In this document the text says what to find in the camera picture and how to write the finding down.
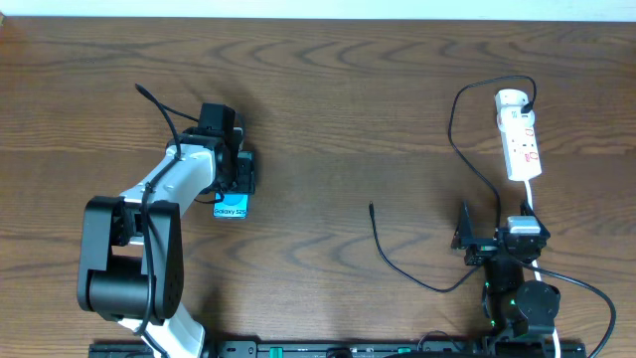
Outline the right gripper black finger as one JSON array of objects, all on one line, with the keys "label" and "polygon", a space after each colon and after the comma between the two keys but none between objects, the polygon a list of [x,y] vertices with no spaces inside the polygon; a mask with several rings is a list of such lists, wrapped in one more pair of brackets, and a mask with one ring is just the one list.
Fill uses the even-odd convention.
[{"label": "right gripper black finger", "polygon": [[451,241],[451,248],[453,250],[466,250],[469,246],[473,245],[475,236],[473,233],[473,225],[469,215],[468,205],[463,202],[460,211],[458,223],[453,234]]},{"label": "right gripper black finger", "polygon": [[546,228],[546,226],[537,217],[535,210],[533,209],[533,205],[528,200],[523,202],[523,205],[520,207],[520,209],[521,209],[521,216],[535,216],[537,218],[541,226],[541,232],[538,234],[538,236],[549,236],[551,234]]}]

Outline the blue Galaxy smartphone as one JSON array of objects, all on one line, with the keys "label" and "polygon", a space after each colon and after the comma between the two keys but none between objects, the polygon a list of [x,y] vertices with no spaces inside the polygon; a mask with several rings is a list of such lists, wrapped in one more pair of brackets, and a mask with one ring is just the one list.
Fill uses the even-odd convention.
[{"label": "blue Galaxy smartphone", "polygon": [[226,194],[214,205],[216,219],[245,219],[248,215],[249,196],[247,194]]}]

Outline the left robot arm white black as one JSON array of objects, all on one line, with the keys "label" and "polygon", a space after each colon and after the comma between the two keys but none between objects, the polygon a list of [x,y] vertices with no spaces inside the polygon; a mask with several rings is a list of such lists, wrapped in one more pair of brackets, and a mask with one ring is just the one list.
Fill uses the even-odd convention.
[{"label": "left robot arm white black", "polygon": [[253,155],[239,126],[199,124],[116,197],[95,196],[82,222],[77,300],[84,311],[139,336],[154,357],[215,357],[207,329],[182,302],[181,219],[202,194],[222,204],[255,189]]}]

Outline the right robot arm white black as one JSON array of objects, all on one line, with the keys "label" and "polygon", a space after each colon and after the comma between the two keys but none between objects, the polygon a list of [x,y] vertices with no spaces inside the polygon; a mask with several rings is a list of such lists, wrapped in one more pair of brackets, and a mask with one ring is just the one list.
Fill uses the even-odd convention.
[{"label": "right robot arm white black", "polygon": [[492,355],[510,354],[527,348],[542,349],[555,331],[560,304],[559,290],[541,280],[524,279],[523,269],[536,260],[547,245],[550,232],[527,202],[521,214],[491,238],[474,234],[468,206],[459,211],[451,247],[465,252],[464,262],[485,270],[484,310],[493,332],[482,339]]}]

